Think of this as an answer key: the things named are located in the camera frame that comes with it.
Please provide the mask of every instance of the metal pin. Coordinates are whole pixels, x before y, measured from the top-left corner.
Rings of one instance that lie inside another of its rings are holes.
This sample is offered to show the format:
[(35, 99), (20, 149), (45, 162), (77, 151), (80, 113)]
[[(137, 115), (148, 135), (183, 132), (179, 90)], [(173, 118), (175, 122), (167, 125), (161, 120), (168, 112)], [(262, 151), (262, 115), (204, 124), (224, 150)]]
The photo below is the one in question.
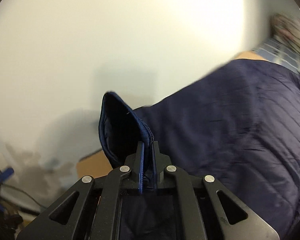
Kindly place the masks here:
[(177, 167), (176, 166), (173, 166), (173, 165), (169, 165), (167, 166), (167, 171), (170, 171), (170, 172), (174, 172), (177, 170)]
[(82, 178), (82, 182), (83, 183), (89, 183), (90, 181), (92, 181), (92, 177), (91, 176), (84, 176)]
[(206, 182), (214, 182), (214, 177), (212, 175), (207, 175), (204, 177)]
[(130, 167), (129, 167), (129, 166), (124, 165), (124, 166), (121, 166), (121, 167), (120, 167), (120, 171), (122, 171), (122, 172), (127, 172), (127, 171), (129, 171), (129, 170), (130, 170)]

